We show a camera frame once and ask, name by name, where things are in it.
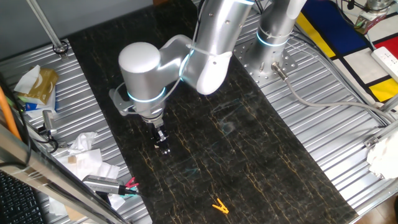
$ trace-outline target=black marble surface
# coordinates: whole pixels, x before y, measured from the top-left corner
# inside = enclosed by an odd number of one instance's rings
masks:
[[[108,91],[123,81],[123,47],[161,47],[176,34],[191,37],[195,24],[195,6],[172,0],[68,37],[154,223],[351,221],[355,211],[235,57],[216,93],[203,96],[181,82],[167,100],[172,157],[154,148],[139,116],[117,112]],[[211,206],[217,198],[227,215]]]

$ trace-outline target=cardboard piece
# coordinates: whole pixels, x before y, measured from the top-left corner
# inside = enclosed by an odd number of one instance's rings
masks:
[[[40,68],[39,77],[33,84],[29,93],[18,93],[18,97],[24,103],[35,103],[46,105],[51,92],[55,89],[58,80],[58,74],[51,68]]]

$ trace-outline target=power strip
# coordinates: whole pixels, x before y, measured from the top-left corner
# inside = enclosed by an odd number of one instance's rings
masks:
[[[385,47],[381,47],[373,51],[372,57],[396,82],[398,82],[398,60],[390,51]]]

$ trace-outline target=metal frame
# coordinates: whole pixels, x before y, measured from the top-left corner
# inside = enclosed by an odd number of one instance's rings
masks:
[[[23,162],[27,157],[27,146],[0,126],[0,160]],[[66,170],[47,152],[31,151],[26,169],[14,166],[1,168],[33,188],[79,211],[98,223],[127,223],[118,212],[94,194],[86,185]]]
[[[56,33],[52,29],[49,21],[47,20],[46,16],[44,15],[42,9],[40,8],[39,4],[37,4],[36,0],[26,0],[29,4],[30,8],[32,9],[33,13],[36,15],[37,19],[39,20],[40,24],[42,25],[43,29],[49,36],[51,42],[54,45],[54,48],[57,52],[60,52],[61,59],[68,58],[67,53],[62,53],[65,51],[60,39],[57,37]]]
[[[390,110],[394,109],[398,106],[398,94],[392,97],[390,100],[387,101],[382,107],[380,107],[381,111],[390,112]]]

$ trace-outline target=gray cable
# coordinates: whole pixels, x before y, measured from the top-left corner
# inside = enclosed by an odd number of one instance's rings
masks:
[[[371,43],[373,50],[376,50],[377,48],[374,46],[371,37],[369,36],[369,32],[366,34],[366,36],[368,37],[369,43]]]
[[[308,101],[305,101],[303,98],[301,98],[296,91],[294,91],[292,84],[290,84],[289,80],[285,80],[286,85],[288,86],[288,88],[291,90],[291,92],[293,93],[293,95],[299,100],[299,102],[307,105],[307,106],[314,106],[314,107],[329,107],[329,106],[343,106],[343,105],[349,105],[349,106],[358,106],[358,107],[362,107],[368,110],[371,110],[383,117],[385,117],[388,121],[390,121],[391,123],[394,122],[394,120],[388,116],[385,112],[373,108],[369,105],[363,104],[363,103],[357,103],[357,102],[336,102],[336,103],[310,103]]]

